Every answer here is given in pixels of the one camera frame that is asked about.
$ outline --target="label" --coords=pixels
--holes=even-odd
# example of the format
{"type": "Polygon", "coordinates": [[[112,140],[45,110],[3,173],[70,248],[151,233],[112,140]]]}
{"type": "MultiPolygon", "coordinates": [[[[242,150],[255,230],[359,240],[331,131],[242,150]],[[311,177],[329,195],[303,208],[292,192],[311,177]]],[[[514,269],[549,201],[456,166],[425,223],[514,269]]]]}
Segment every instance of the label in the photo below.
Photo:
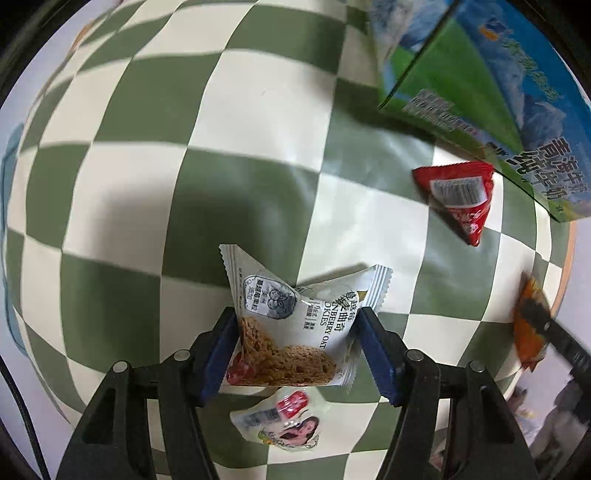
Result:
{"type": "Polygon", "coordinates": [[[296,293],[289,285],[270,278],[251,275],[244,280],[244,306],[249,312],[273,319],[284,319],[296,307],[296,293]]]}
{"type": "Polygon", "coordinates": [[[303,408],[308,405],[308,395],[302,390],[293,392],[289,397],[277,402],[277,411],[285,418],[295,417],[303,408]]]}
{"type": "Polygon", "coordinates": [[[472,208],[486,201],[486,190],[482,177],[464,179],[431,180],[433,196],[446,207],[472,208]]]}
{"type": "Polygon", "coordinates": [[[260,425],[269,425],[271,423],[281,422],[281,417],[276,408],[269,410],[260,410],[249,413],[237,419],[242,428],[251,429],[260,425]]]}

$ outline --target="snack packet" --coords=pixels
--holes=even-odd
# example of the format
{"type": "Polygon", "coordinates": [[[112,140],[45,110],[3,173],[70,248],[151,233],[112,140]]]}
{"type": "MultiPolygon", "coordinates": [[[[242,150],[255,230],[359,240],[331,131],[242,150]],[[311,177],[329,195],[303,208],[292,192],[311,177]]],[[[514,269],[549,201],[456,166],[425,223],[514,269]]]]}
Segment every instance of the snack packet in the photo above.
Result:
{"type": "Polygon", "coordinates": [[[521,304],[526,299],[535,300],[548,311],[550,311],[550,306],[542,291],[542,287],[534,278],[530,278],[529,282],[521,292],[513,313],[513,338],[515,347],[517,348],[517,355],[521,361],[521,366],[529,368],[533,372],[535,366],[546,356],[548,344],[544,337],[538,335],[535,329],[521,314],[521,304]]]}
{"type": "Polygon", "coordinates": [[[468,243],[477,247],[491,209],[494,171],[489,163],[476,160],[415,168],[413,176],[460,223],[468,243]]]}
{"type": "Polygon", "coordinates": [[[230,420],[249,442],[296,452],[318,445],[328,408],[314,387],[283,387],[252,408],[230,412],[230,420]]]}
{"type": "Polygon", "coordinates": [[[292,288],[237,245],[220,245],[241,335],[225,383],[349,385],[361,352],[349,334],[361,307],[379,310],[392,269],[292,288]]]}

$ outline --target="green square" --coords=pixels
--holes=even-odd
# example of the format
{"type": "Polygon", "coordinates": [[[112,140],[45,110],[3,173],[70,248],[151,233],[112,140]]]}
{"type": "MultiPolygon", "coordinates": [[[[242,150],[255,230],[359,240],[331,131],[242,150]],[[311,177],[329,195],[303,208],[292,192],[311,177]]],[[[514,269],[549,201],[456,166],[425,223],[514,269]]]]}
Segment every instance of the green square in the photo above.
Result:
{"type": "Polygon", "coordinates": [[[87,39],[85,39],[84,42],[82,42],[82,45],[86,45],[87,43],[95,41],[104,35],[119,30],[131,17],[133,17],[135,11],[141,7],[142,4],[143,2],[138,2],[111,13],[107,19],[105,19],[103,23],[94,32],[92,32],[92,34],[87,39]]]}
{"type": "Polygon", "coordinates": [[[542,256],[536,252],[534,258],[534,268],[532,269],[531,276],[534,277],[540,285],[544,285],[546,279],[546,270],[548,270],[548,262],[542,258],[542,256]]]}
{"type": "Polygon", "coordinates": [[[262,397],[219,394],[198,408],[199,423],[212,460],[228,468],[248,468],[267,463],[269,446],[248,442],[230,421],[230,412],[254,407],[262,397]]]}
{"type": "Polygon", "coordinates": [[[63,403],[78,412],[83,412],[86,405],[76,391],[66,357],[37,335],[32,328],[28,325],[26,327],[35,362],[47,386],[63,403]]]}
{"type": "Polygon", "coordinates": [[[480,322],[457,365],[465,367],[472,360],[478,360],[495,378],[512,346],[512,323],[480,322]]]}
{"type": "Polygon", "coordinates": [[[480,320],[491,296],[501,234],[483,228],[480,245],[468,245],[447,212],[429,211],[427,245],[411,313],[480,320]]]}
{"type": "Polygon", "coordinates": [[[534,199],[511,181],[504,182],[503,191],[503,233],[535,250],[537,227],[534,199]]]}
{"type": "Polygon", "coordinates": [[[570,224],[557,222],[550,217],[550,233],[552,236],[550,261],[554,265],[563,268],[569,250],[570,224]]]}
{"type": "Polygon", "coordinates": [[[401,408],[395,408],[386,402],[378,403],[365,433],[353,451],[387,450],[392,442],[401,410],[401,408]]]}
{"type": "Polygon", "coordinates": [[[179,9],[206,4],[254,4],[255,1],[256,0],[187,0],[181,4],[179,9]]]}
{"type": "Polygon", "coordinates": [[[174,189],[163,275],[228,286],[219,244],[238,244],[294,285],[317,182],[303,168],[190,148],[174,189]]]}
{"type": "Polygon", "coordinates": [[[160,278],[63,254],[61,325],[68,357],[107,372],[160,361],[160,278]]]}
{"type": "Polygon", "coordinates": [[[497,380],[495,382],[496,386],[499,387],[499,390],[501,391],[501,393],[503,395],[505,395],[507,388],[509,388],[509,386],[511,385],[511,382],[513,382],[513,379],[515,378],[516,375],[517,375],[517,372],[515,372],[510,377],[501,378],[500,380],[497,380]]]}
{"type": "Polygon", "coordinates": [[[355,7],[347,7],[347,25],[361,30],[363,33],[368,33],[368,15],[367,12],[359,10],[355,7]]]}
{"type": "Polygon", "coordinates": [[[121,30],[103,43],[82,65],[80,71],[94,68],[113,60],[133,57],[162,30],[170,15],[121,30]]]}
{"type": "Polygon", "coordinates": [[[255,5],[236,27],[226,48],[281,55],[335,73],[345,24],[312,12],[255,5]]]}
{"type": "Polygon", "coordinates": [[[29,125],[29,130],[25,134],[25,138],[22,141],[21,152],[25,151],[27,148],[36,147],[39,142],[41,141],[41,136],[43,136],[43,132],[45,131],[45,127],[47,126],[47,122],[51,118],[53,111],[56,109],[58,103],[60,103],[61,98],[64,96],[64,93],[70,86],[71,80],[67,80],[57,87],[52,88],[49,92],[45,94],[37,111],[35,112],[35,116],[31,120],[31,124],[29,125]]]}
{"type": "Polygon", "coordinates": [[[349,455],[267,465],[267,480],[342,480],[349,455]]]}
{"type": "Polygon", "coordinates": [[[61,248],[87,150],[88,145],[55,145],[37,151],[27,186],[27,235],[61,248]]]}
{"type": "Polygon", "coordinates": [[[359,358],[355,381],[350,389],[331,385],[320,387],[320,392],[325,400],[335,403],[377,403],[380,398],[378,387],[375,385],[364,354],[359,358]]]}
{"type": "Polygon", "coordinates": [[[6,268],[8,270],[8,289],[12,305],[22,317],[21,308],[21,268],[22,248],[25,238],[18,232],[8,229],[6,239],[6,268]]]}
{"type": "Polygon", "coordinates": [[[378,318],[384,326],[384,329],[389,332],[397,333],[400,338],[404,336],[404,331],[406,330],[406,325],[408,323],[408,314],[379,312],[378,318]]]}
{"type": "Polygon", "coordinates": [[[111,96],[95,140],[186,145],[219,56],[133,60],[111,96]]]}
{"type": "Polygon", "coordinates": [[[322,171],[423,202],[411,170],[431,165],[433,141],[378,103],[376,89],[337,79],[322,171]]]}

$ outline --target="cookie image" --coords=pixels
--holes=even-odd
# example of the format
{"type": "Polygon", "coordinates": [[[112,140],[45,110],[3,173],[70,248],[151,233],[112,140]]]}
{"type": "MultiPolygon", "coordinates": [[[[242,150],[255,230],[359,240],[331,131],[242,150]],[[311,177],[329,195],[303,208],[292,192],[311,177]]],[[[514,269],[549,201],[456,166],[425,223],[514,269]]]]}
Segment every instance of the cookie image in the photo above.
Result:
{"type": "Polygon", "coordinates": [[[335,362],[319,348],[290,345],[259,364],[256,375],[248,381],[274,386],[326,385],[335,371],[335,362]]]}
{"type": "Polygon", "coordinates": [[[256,318],[244,317],[241,320],[241,328],[244,360],[255,369],[279,351],[275,340],[267,334],[256,318]]]}

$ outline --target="black cable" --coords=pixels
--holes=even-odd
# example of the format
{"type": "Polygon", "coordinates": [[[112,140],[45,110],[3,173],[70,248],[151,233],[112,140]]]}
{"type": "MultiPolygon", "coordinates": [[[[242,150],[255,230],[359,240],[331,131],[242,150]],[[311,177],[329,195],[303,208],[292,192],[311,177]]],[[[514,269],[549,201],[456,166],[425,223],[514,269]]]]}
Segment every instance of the black cable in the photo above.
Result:
{"type": "Polygon", "coordinates": [[[33,421],[31,420],[31,416],[29,415],[29,411],[27,406],[25,405],[25,401],[15,383],[12,375],[10,374],[10,370],[8,369],[6,363],[4,362],[4,358],[0,355],[0,373],[4,377],[4,381],[14,398],[14,401],[17,404],[18,411],[21,413],[22,421],[25,424],[25,429],[27,430],[27,435],[29,435],[29,441],[31,442],[31,448],[33,449],[33,454],[35,454],[35,460],[37,461],[37,465],[39,466],[39,471],[41,472],[41,477],[43,480],[51,480],[49,476],[49,470],[47,470],[47,465],[45,463],[45,459],[43,458],[43,452],[41,451],[41,445],[39,445],[39,439],[37,438],[37,434],[35,433],[35,427],[33,426],[33,421]]]}

